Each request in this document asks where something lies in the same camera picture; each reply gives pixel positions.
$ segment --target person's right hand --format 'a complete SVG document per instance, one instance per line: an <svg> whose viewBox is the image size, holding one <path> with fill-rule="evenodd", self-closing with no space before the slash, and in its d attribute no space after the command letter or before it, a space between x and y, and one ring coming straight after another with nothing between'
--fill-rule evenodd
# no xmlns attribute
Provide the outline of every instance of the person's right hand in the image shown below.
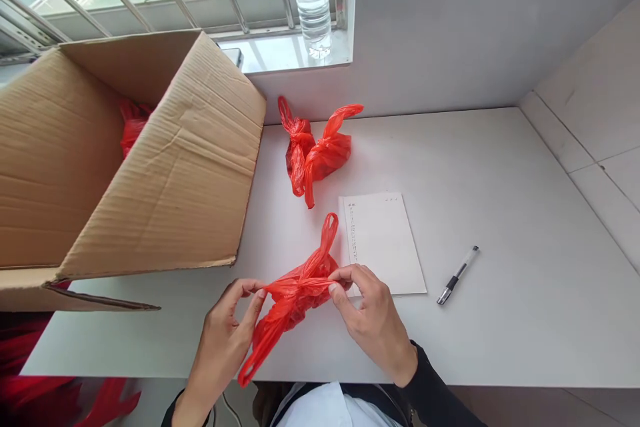
<svg viewBox="0 0 640 427"><path fill-rule="evenodd" d="M398 387L410 383L418 368L418 353L409 341L387 284L359 264L335 270L329 292L347 325L349 335ZM349 301L345 289L355 283L362 294L360 309Z"/></svg>

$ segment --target white shirt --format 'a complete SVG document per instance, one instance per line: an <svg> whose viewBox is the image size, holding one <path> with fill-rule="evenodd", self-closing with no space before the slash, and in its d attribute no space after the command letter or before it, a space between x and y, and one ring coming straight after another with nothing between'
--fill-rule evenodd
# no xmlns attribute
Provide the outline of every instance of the white shirt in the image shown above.
<svg viewBox="0 0 640 427"><path fill-rule="evenodd" d="M280 408L286 405L287 396ZM378 407L343 394L340 384L316 387L290 405L277 427L401 427Z"/></svg>

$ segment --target white table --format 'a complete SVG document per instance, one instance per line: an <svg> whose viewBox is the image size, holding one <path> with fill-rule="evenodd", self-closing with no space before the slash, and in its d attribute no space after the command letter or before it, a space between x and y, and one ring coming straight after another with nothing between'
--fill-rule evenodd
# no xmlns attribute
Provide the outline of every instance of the white table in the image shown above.
<svg viewBox="0 0 640 427"><path fill-rule="evenodd" d="M58 312L23 373L186 377L203 316L233 278L274 280L319 245L339 195L389 190L403 193L429 290L395 303L447 383L640 387L640 277L518 109L354 119L343 131L351 159L315 184L307 211L285 171L288 137L266 127L237 265L74 282L162 310ZM439 307L473 244L481 255ZM385 381L331 303L286 333L255 379Z"/></svg>

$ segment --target hand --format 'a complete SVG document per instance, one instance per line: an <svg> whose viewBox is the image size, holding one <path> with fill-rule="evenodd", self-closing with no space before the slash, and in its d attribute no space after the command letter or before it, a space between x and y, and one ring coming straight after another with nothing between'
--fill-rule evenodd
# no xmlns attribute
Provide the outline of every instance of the hand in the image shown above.
<svg viewBox="0 0 640 427"><path fill-rule="evenodd" d="M409 341L387 284L367 266L359 264L335 270L329 279L336 281L329 286L329 292L351 338L394 384L406 387L418 368L418 353ZM362 293L360 310L353 306L345 292L352 283Z"/></svg>
<svg viewBox="0 0 640 427"><path fill-rule="evenodd" d="M174 427L201 427L215 401L245 359L255 323L267 292L259 280L236 279L213 306L200 335L200 344L185 391L176 402ZM255 293L241 322L235 319L238 300Z"/></svg>

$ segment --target knotted plastic bag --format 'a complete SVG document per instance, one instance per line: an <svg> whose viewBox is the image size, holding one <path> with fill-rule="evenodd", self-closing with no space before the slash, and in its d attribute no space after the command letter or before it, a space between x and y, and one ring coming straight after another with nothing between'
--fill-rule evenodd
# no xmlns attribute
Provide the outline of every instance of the knotted plastic bag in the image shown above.
<svg viewBox="0 0 640 427"><path fill-rule="evenodd" d="M331 296L327 277L338 268L329 255L338 230L338 216L330 213L322 226L320 247L301 266L264 287L275 304L260 319L253 331L253 351L238 374L238 383L246 387L276 343L286 331L305 318L305 312L324 304Z"/></svg>
<svg viewBox="0 0 640 427"><path fill-rule="evenodd" d="M278 109L282 126L291 137L289 148L285 154L287 173L291 179L293 195L302 197L305 193L305 159L315 145L311 134L311 124L307 119L293 118L287 99L284 97L278 97Z"/></svg>
<svg viewBox="0 0 640 427"><path fill-rule="evenodd" d="M125 129L122 133L120 146L125 158L129 155L129 151L138 139L140 132L147 125L147 120L149 120L152 111L153 109L144 103L137 105L129 99L120 100L120 113L125 120Z"/></svg>
<svg viewBox="0 0 640 427"><path fill-rule="evenodd" d="M317 144L313 140L309 121L293 118L284 97L278 99L278 107L282 124L291 136L285 159L293 194L296 197L304 195L307 207L311 209L315 205L313 182L338 170L351 155L351 136L338 130L344 119L357 115L364 107L353 104L336 110Z"/></svg>

